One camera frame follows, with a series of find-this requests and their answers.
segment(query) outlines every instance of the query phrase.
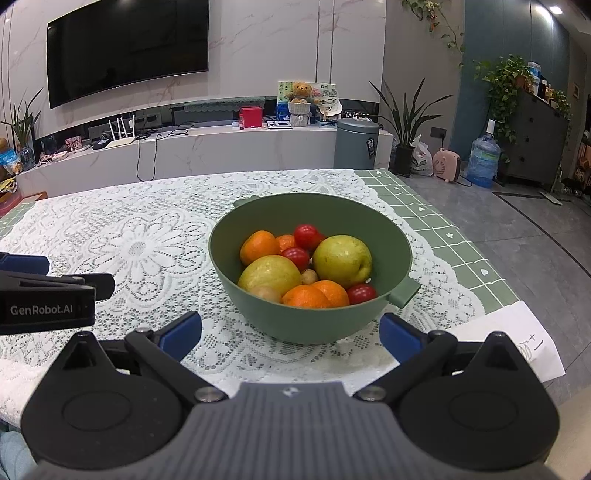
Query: bowl handle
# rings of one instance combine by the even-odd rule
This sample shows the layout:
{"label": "bowl handle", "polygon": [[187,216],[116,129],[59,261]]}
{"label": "bowl handle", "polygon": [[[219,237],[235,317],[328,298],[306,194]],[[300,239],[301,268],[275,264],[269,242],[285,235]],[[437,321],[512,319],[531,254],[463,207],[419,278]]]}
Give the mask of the bowl handle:
{"label": "bowl handle", "polygon": [[404,277],[395,289],[388,295],[388,301],[403,309],[409,301],[416,295],[421,284],[410,277]]}
{"label": "bowl handle", "polygon": [[240,207],[240,206],[244,205],[245,203],[251,202],[253,200],[258,200],[259,198],[261,198],[261,197],[259,197],[257,195],[253,195],[252,197],[248,197],[247,199],[238,199],[234,202],[234,207],[235,208]]}

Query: gray tile floor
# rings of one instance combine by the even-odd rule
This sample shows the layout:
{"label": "gray tile floor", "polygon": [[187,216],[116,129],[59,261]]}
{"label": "gray tile floor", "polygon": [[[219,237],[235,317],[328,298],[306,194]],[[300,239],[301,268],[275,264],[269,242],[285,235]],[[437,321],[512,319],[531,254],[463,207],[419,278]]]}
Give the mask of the gray tile floor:
{"label": "gray tile floor", "polygon": [[402,180],[476,243],[554,339],[566,369],[547,386],[556,404],[591,385],[591,207],[572,197],[556,206],[504,196],[518,212],[493,192],[537,195],[539,189],[468,188],[434,177]]}

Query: television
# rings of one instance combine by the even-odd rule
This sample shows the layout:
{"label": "television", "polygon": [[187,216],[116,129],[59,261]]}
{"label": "television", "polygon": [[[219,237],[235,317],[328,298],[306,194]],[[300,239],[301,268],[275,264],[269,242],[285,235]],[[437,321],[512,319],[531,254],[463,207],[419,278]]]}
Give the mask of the television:
{"label": "television", "polygon": [[47,25],[55,108],[121,85],[206,72],[209,0],[99,0]]}

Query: blue water jug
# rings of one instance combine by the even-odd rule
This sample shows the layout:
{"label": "blue water jug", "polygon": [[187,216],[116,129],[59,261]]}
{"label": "blue water jug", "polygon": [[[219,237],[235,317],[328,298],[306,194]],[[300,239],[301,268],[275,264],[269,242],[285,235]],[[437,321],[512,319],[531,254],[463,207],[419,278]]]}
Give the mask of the blue water jug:
{"label": "blue water jug", "polygon": [[493,137],[494,133],[495,121],[489,120],[486,135],[477,138],[472,144],[466,178],[480,187],[492,186],[501,157],[501,148]]}

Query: white paper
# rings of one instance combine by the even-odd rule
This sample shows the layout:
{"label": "white paper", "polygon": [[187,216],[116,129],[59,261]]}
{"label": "white paper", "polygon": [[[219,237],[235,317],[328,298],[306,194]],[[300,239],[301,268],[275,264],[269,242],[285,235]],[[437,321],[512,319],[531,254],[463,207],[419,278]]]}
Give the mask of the white paper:
{"label": "white paper", "polygon": [[511,338],[541,382],[564,375],[554,341],[523,301],[448,330],[462,342],[483,342],[494,331]]}

